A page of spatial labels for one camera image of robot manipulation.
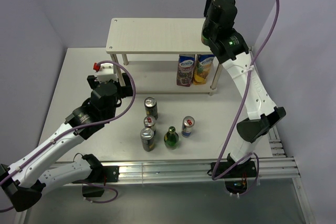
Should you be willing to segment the small red-top silver can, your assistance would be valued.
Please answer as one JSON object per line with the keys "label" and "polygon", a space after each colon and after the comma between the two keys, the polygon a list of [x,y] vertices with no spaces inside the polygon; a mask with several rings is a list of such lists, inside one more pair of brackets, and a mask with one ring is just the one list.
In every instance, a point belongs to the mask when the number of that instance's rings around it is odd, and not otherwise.
{"label": "small red-top silver can", "polygon": [[155,119],[155,117],[153,117],[151,115],[148,115],[144,118],[143,123],[144,123],[144,127],[148,127],[150,129],[152,129],[154,134],[156,134],[156,119]]}

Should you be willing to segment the black can with yellow label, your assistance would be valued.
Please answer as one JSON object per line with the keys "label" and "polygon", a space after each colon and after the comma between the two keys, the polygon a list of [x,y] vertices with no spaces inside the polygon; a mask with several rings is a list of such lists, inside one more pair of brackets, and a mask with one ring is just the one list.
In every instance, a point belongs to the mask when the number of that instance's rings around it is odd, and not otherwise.
{"label": "black can with yellow label", "polygon": [[150,152],[154,149],[154,131],[151,128],[143,128],[140,132],[140,138],[145,151]]}

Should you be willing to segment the green bottle with yellow label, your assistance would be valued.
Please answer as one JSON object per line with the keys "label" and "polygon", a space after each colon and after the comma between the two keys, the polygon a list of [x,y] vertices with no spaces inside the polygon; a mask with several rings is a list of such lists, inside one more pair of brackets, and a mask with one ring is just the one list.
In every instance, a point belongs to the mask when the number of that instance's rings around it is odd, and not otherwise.
{"label": "green bottle with yellow label", "polygon": [[204,36],[204,33],[202,32],[201,34],[201,41],[204,45],[208,46],[209,45],[209,40]]}

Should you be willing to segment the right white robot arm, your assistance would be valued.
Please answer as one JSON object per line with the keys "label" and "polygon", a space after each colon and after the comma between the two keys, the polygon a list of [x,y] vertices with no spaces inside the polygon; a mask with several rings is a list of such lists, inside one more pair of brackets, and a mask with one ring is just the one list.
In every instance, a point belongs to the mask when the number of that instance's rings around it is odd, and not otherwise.
{"label": "right white robot arm", "polygon": [[247,110],[247,118],[235,119],[231,128],[239,134],[228,154],[232,161],[227,170],[234,177],[245,171],[244,162],[259,139],[286,115],[286,110],[276,106],[268,95],[243,36],[233,28],[236,15],[235,0],[206,0],[202,28],[202,43],[209,46],[236,85],[242,97],[239,110]]}

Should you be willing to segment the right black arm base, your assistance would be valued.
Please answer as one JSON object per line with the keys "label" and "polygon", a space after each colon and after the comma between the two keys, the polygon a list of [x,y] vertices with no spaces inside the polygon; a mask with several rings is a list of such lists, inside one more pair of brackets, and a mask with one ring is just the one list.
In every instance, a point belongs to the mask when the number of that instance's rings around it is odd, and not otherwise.
{"label": "right black arm base", "polygon": [[242,164],[235,165],[233,159],[228,155],[227,161],[219,162],[214,177],[223,179],[227,193],[238,198],[258,184],[259,169],[258,157],[256,160],[249,157]]}

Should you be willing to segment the blue silver energy drink can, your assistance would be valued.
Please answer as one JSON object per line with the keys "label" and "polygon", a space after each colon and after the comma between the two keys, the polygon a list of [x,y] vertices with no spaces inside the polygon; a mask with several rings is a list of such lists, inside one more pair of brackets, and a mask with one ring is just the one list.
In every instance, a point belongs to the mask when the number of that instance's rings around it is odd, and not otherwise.
{"label": "blue silver energy drink can", "polygon": [[182,122],[181,134],[183,137],[190,137],[192,134],[193,127],[195,125],[195,120],[192,116],[186,116]]}

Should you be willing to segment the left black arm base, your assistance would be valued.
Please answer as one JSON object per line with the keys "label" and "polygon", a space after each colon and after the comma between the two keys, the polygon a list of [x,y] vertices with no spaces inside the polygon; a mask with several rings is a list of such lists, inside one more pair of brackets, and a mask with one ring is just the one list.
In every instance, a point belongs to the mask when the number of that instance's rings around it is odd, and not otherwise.
{"label": "left black arm base", "polygon": [[[91,174],[88,178],[85,179],[88,183],[101,183],[103,186],[106,186],[107,183],[116,183],[119,178],[119,166],[117,165],[108,165],[103,166],[103,164],[93,155],[93,154],[81,154],[77,153],[73,161],[76,161],[76,157],[80,155],[81,158],[78,161],[86,160],[90,168],[92,169]],[[101,187],[95,187],[91,185],[84,184],[82,186],[82,195],[85,198],[93,199],[100,198],[107,189]]]}

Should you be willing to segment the green bottle with red label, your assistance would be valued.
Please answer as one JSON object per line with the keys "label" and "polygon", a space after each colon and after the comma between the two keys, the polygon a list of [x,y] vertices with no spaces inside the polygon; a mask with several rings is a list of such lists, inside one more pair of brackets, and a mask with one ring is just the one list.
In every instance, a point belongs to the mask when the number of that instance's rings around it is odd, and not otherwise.
{"label": "green bottle with red label", "polygon": [[174,150],[178,147],[178,142],[179,136],[176,133],[176,128],[174,126],[170,126],[164,136],[164,144],[168,149]]}

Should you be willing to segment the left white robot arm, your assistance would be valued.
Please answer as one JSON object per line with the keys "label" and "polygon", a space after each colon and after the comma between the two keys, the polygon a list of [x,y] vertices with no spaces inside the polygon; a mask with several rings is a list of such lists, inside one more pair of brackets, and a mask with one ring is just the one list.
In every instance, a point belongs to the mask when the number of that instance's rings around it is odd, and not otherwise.
{"label": "left white robot arm", "polygon": [[103,177],[104,168],[92,154],[56,169],[50,169],[50,166],[106,124],[121,117],[115,113],[122,104],[121,100],[135,98],[134,79],[129,73],[124,73],[123,77],[127,83],[124,87],[111,78],[101,81],[96,76],[88,76],[92,91],[82,106],[73,110],[42,145],[11,165],[1,165],[1,188],[13,209],[25,211],[42,196],[65,184],[91,184]]}

